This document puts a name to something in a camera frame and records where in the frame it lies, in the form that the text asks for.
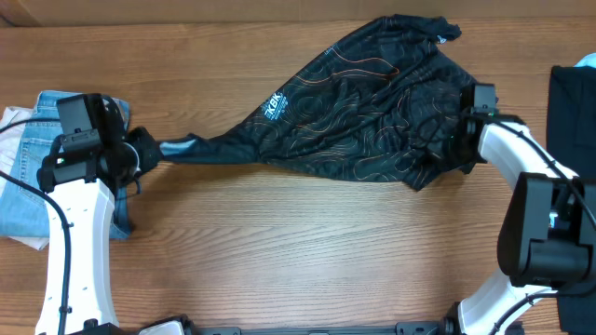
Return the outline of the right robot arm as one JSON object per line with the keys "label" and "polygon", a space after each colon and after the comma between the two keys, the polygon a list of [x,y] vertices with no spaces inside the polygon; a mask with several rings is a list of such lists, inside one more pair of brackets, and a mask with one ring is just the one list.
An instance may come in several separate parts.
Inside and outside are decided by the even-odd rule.
{"label": "right robot arm", "polygon": [[497,240],[498,268],[443,323],[445,334],[508,334],[553,298],[568,334],[595,331],[595,183],[558,163],[523,123],[471,115],[467,136],[513,194]]}

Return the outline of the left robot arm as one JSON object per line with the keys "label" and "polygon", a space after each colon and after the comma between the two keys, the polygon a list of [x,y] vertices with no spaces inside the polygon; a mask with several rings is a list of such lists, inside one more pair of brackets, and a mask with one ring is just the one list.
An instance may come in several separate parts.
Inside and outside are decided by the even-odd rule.
{"label": "left robot arm", "polygon": [[160,160],[143,127],[73,128],[52,144],[38,173],[47,205],[47,284],[38,334],[120,330],[110,279],[110,225],[120,188]]}

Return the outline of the black orange patterned jersey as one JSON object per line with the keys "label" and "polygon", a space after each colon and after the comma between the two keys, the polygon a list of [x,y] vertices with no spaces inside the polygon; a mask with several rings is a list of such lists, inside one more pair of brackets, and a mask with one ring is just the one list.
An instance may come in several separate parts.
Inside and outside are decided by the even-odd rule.
{"label": "black orange patterned jersey", "polygon": [[401,181],[420,190],[477,164],[462,147],[462,91],[474,78],[440,51],[445,18],[373,20],[310,61],[223,135],[163,141],[185,164],[267,164],[340,181]]}

